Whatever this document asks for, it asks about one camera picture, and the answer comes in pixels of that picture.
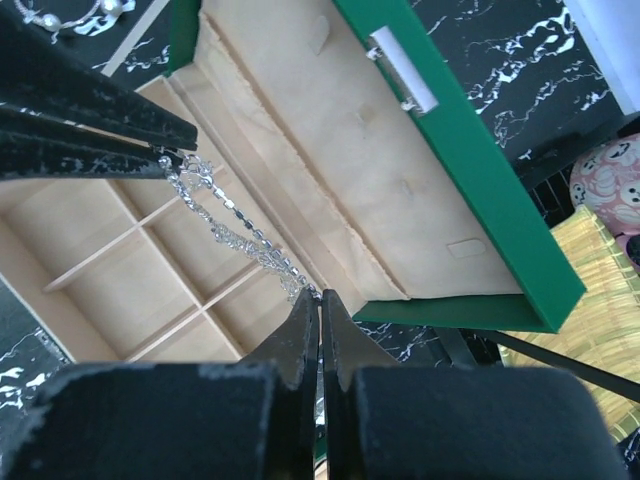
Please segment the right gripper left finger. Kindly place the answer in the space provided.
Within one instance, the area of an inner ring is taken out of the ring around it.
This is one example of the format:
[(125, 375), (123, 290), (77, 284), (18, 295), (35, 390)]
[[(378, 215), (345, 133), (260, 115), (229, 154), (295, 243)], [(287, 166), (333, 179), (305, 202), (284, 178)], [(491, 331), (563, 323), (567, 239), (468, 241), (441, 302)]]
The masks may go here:
[(235, 363), (88, 363), (39, 390), (8, 479), (310, 479), (318, 303)]

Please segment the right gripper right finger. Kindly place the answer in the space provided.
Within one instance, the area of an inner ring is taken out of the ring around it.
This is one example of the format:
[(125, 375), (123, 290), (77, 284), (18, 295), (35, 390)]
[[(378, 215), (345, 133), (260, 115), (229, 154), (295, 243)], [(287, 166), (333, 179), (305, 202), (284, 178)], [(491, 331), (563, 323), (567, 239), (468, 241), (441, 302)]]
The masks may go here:
[(322, 295), (332, 479), (624, 479), (586, 388), (552, 368), (399, 364)]

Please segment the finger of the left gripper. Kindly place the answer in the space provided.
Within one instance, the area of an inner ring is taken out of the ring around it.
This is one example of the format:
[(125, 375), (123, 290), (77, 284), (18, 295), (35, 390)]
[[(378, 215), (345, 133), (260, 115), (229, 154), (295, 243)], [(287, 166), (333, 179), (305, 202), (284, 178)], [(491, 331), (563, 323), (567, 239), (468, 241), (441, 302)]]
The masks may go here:
[(1, 180), (163, 179), (160, 155), (112, 136), (1, 109)]
[(150, 144), (197, 147), (193, 124), (85, 67), (6, 10), (1, 11), (1, 98)]

